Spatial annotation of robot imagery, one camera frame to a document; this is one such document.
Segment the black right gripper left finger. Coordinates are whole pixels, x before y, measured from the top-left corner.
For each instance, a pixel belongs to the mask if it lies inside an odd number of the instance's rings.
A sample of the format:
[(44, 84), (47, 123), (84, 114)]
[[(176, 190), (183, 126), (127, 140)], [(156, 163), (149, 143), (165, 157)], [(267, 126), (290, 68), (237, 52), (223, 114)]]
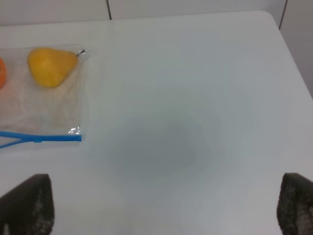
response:
[(0, 197), (2, 235), (49, 235), (54, 222), (54, 202), (48, 174), (35, 174)]

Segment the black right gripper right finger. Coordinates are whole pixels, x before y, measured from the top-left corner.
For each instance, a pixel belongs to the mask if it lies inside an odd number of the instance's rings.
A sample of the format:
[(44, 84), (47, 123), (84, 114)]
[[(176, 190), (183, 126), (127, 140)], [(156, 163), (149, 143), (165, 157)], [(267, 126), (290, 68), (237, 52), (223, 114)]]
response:
[(284, 235), (313, 233), (313, 182), (298, 173), (285, 173), (276, 216)]

